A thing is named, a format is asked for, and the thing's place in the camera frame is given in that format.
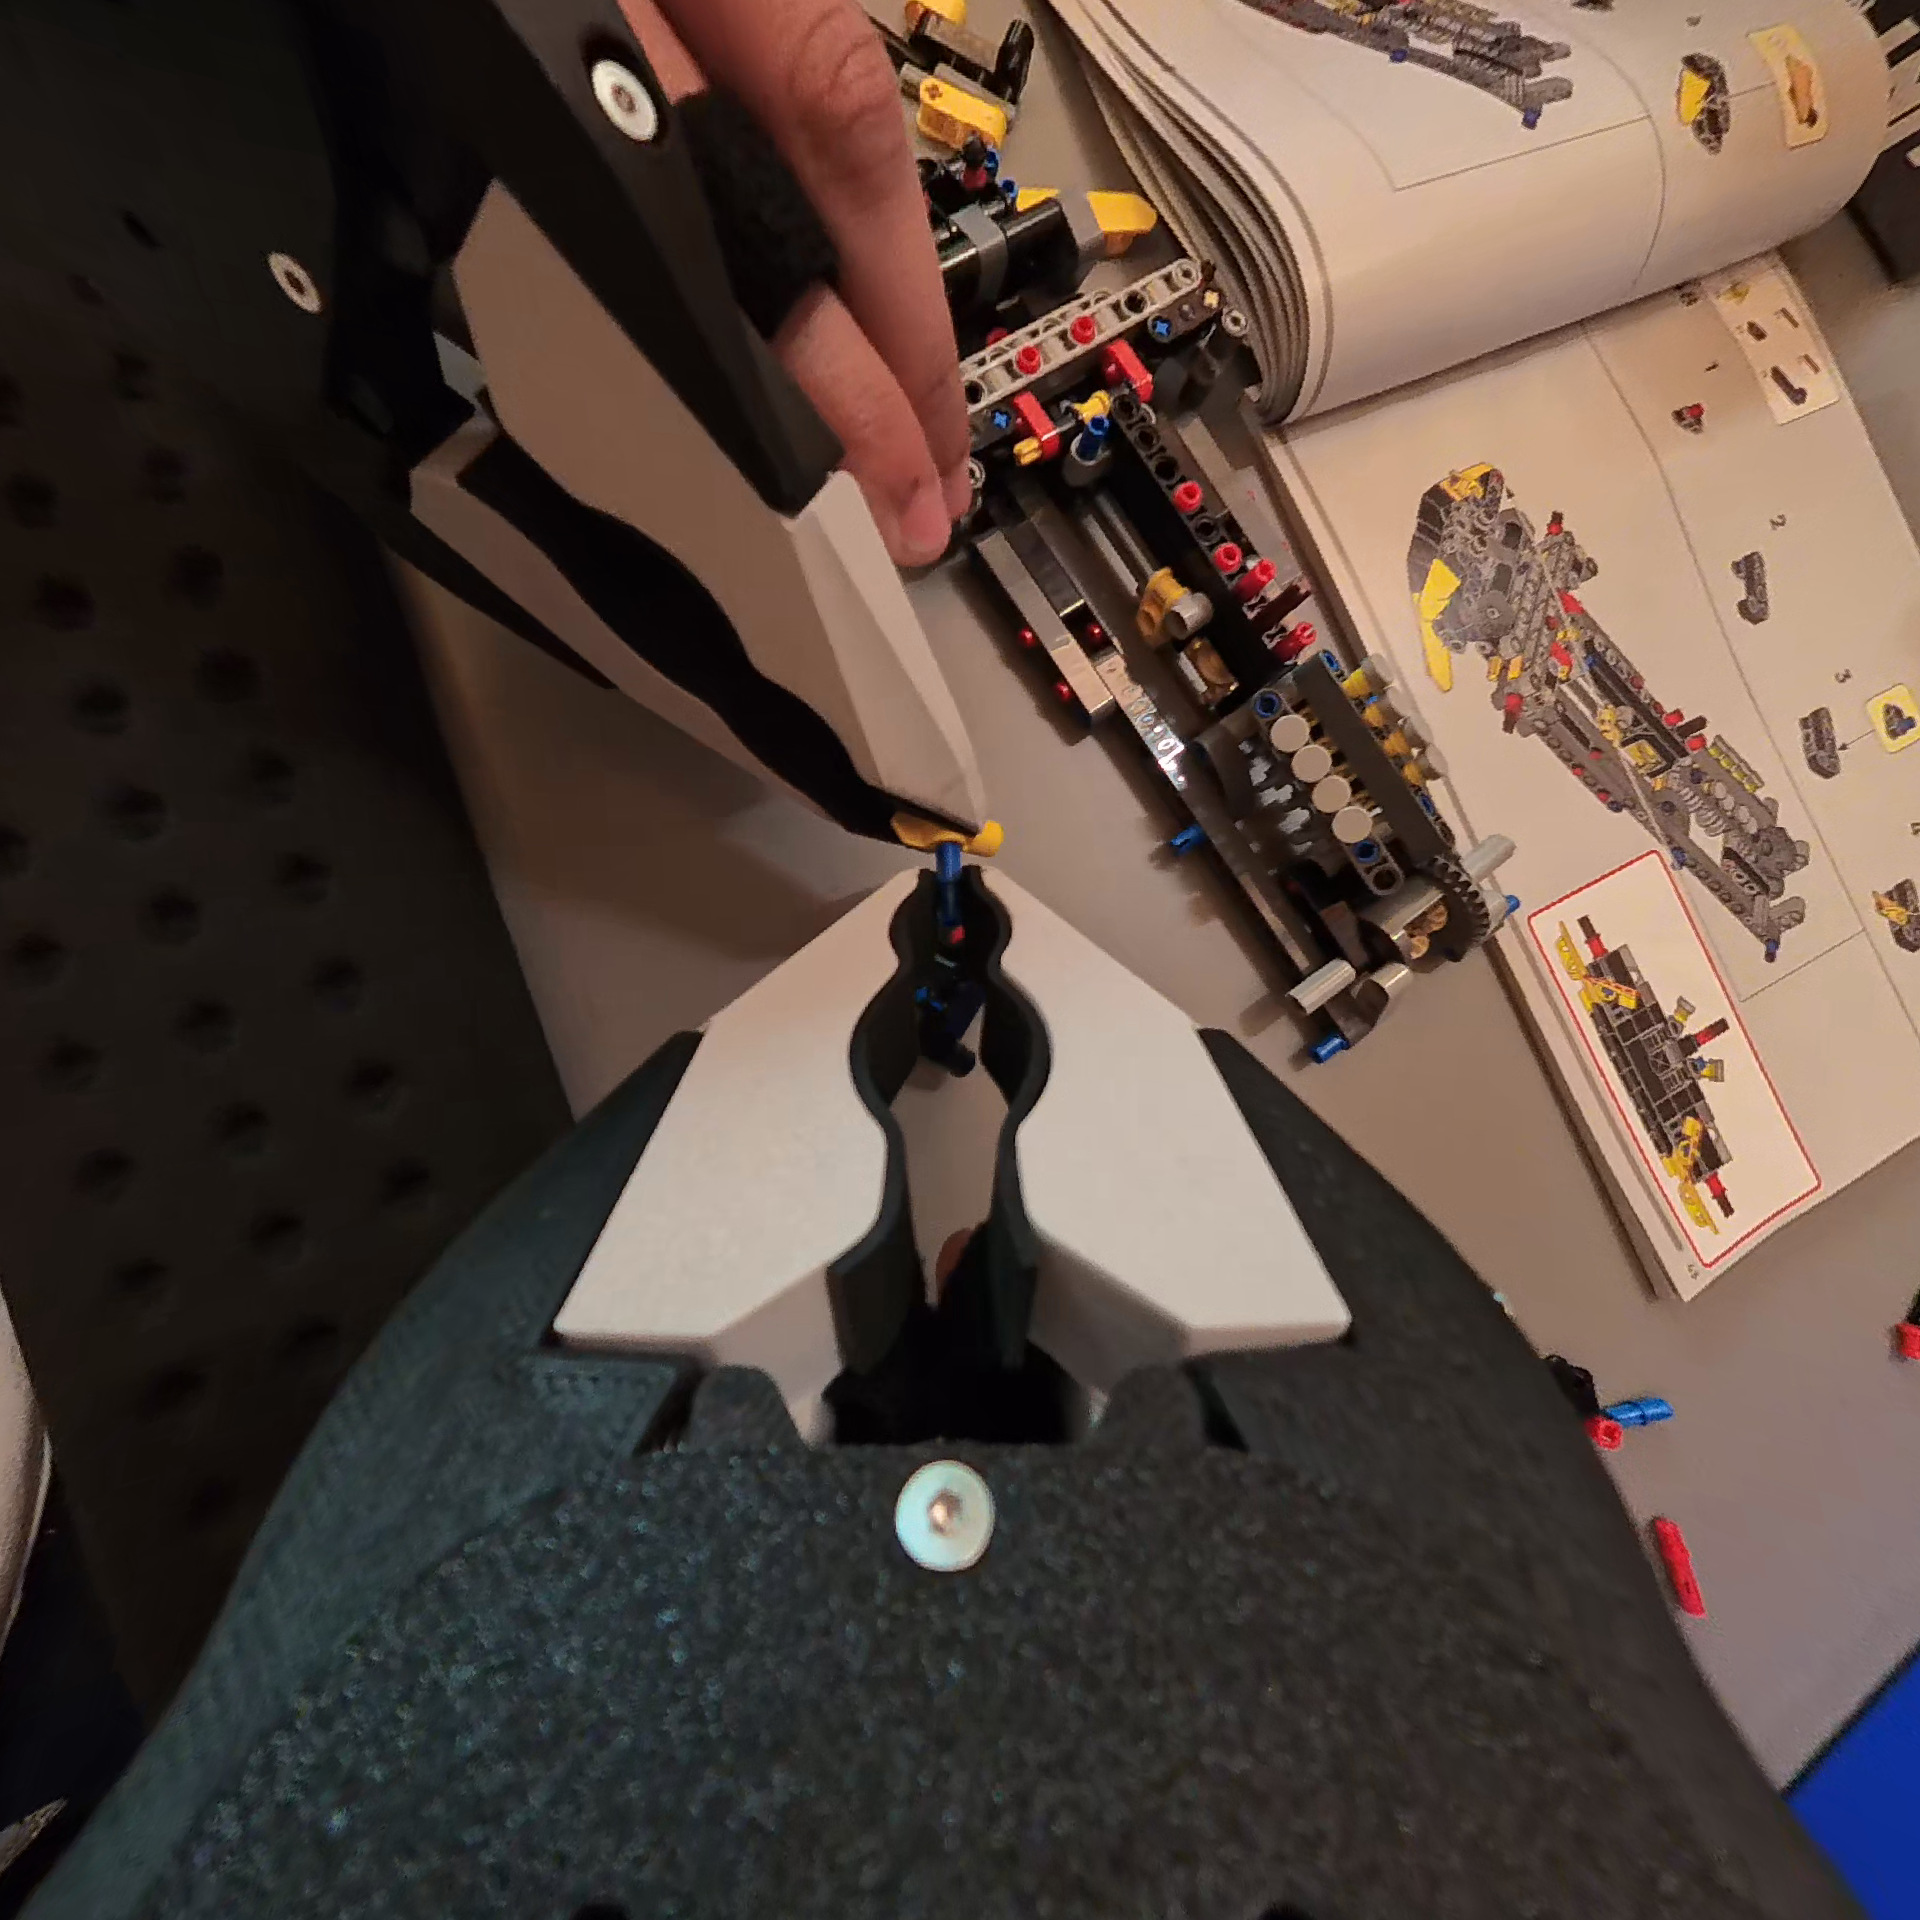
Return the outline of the pile of lego pins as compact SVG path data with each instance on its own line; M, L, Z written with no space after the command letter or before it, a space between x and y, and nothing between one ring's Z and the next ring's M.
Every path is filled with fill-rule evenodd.
M1918 1297L1910 1298L1904 1318L1890 1327L1888 1350L1900 1363L1918 1363ZM1581 1431L1602 1454L1620 1451L1628 1434L1667 1424L1673 1418L1673 1407L1659 1397L1602 1401L1592 1369L1562 1354L1548 1354L1544 1366L1548 1368L1556 1390L1573 1407ZM1696 1577L1690 1539L1678 1521L1654 1517L1643 1523L1643 1530L1649 1546L1659 1562L1676 1613L1693 1622L1710 1619L1710 1608Z

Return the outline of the lego car chassis assembly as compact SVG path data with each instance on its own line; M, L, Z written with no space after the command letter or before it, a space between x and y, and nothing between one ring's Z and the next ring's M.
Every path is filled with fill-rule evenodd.
M966 5L880 5L958 335L972 501L958 538L1010 641L1090 730L1131 737L1281 960L1317 1064L1517 904L1445 765L1294 544L1236 512L1212 441L1256 371L1216 267L1162 226L1097 257L1086 193L1004 159L1038 40Z

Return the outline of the person's left hand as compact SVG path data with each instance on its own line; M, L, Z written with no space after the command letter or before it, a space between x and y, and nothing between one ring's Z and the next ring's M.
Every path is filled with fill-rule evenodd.
M861 5L626 3L673 98L723 89L819 215L834 274L774 353L845 454L896 565L949 547L969 506L969 419L896 74Z

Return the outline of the lego instruction booklet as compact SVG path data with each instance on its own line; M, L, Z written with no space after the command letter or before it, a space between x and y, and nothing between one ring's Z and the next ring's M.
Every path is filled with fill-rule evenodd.
M1915 163L1915 5L1052 13L1690 1301L1915 1143L1915 538L1781 257Z

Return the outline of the person's white shirt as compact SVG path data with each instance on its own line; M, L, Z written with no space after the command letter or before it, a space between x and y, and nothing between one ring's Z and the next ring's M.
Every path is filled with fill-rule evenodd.
M51 1482L51 1439L10 1306L3 1304L3 1647L25 1592Z

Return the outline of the blue plastic bin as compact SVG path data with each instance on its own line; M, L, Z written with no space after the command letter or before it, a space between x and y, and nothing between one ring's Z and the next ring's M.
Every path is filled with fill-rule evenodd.
M1918 1915L1915 1693L1885 1695L1789 1790L1789 1805L1869 1915Z

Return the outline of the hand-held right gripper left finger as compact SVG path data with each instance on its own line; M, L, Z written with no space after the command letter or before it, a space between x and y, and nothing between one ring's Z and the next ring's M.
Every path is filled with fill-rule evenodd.
M705 1025L556 1314L564 1352L757 1369L802 1440L827 1435L849 1368L827 1270L877 1225L889 1169L851 1046L917 881L882 882Z

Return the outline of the black dimpled foam pad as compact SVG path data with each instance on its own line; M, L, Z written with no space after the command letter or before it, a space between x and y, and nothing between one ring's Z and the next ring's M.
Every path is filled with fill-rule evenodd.
M4 5L4 1294L155 1720L568 1128L388 569L442 98L385 5Z

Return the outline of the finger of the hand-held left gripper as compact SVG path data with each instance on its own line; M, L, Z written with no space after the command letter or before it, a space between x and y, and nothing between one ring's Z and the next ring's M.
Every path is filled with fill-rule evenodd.
M613 691L840 825L889 822L827 722L752 661L659 542L573 498L514 441L444 443L411 485L417 520Z
M544 477L685 565L889 810L982 833L972 742L857 480L771 511L501 183L452 280L502 433Z

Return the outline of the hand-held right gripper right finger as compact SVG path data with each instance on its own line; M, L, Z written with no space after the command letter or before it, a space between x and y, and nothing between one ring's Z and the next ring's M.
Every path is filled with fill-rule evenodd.
M1353 1313L1188 1016L969 869L979 1056L1004 1102L977 1306L1109 1397L1140 1369L1345 1338Z

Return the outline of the black lego connector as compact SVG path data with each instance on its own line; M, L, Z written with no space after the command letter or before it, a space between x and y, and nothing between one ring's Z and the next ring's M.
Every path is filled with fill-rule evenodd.
M915 991L918 1056L949 1078L966 1078L977 1069L969 1046L974 1023L986 1009L986 986L953 952L940 952L923 969Z

